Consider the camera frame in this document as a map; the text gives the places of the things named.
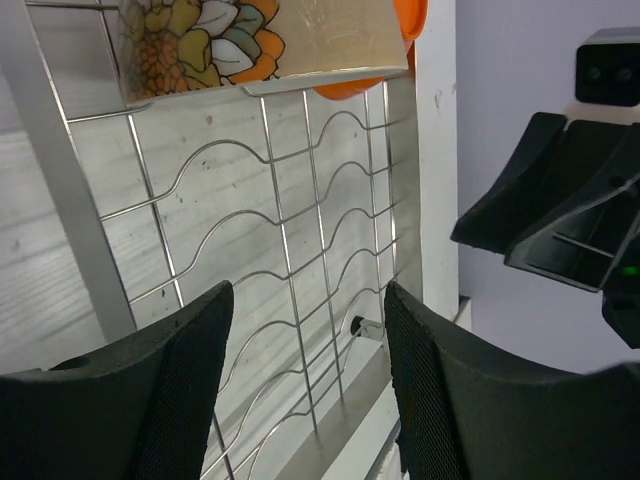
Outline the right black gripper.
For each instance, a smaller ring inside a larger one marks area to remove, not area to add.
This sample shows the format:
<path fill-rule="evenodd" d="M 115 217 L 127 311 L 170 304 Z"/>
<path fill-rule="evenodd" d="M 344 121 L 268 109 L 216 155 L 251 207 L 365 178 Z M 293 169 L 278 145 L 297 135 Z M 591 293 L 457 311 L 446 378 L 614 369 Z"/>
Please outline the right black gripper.
<path fill-rule="evenodd" d="M 603 295 L 609 326 L 639 346 L 637 293 L 608 286 L 639 231 L 639 126 L 534 114 L 451 239 L 506 265 Z"/>

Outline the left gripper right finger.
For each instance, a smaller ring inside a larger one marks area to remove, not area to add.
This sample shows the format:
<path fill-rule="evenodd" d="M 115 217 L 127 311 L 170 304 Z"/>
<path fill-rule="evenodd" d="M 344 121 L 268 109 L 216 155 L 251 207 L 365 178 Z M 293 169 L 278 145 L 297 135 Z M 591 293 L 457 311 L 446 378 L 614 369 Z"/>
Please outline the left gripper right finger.
<path fill-rule="evenodd" d="M 400 417 L 413 479 L 635 479 L 639 367 L 567 372 L 502 350 L 385 290 Z"/>

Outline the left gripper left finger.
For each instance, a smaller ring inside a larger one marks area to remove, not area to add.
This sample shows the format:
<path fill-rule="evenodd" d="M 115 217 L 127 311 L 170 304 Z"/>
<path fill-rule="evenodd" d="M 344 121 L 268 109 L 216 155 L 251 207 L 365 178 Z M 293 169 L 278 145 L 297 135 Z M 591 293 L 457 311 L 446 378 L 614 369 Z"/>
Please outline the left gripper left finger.
<path fill-rule="evenodd" d="M 105 347 L 3 375 L 2 478 L 199 478 L 233 312 L 222 281 Z"/>

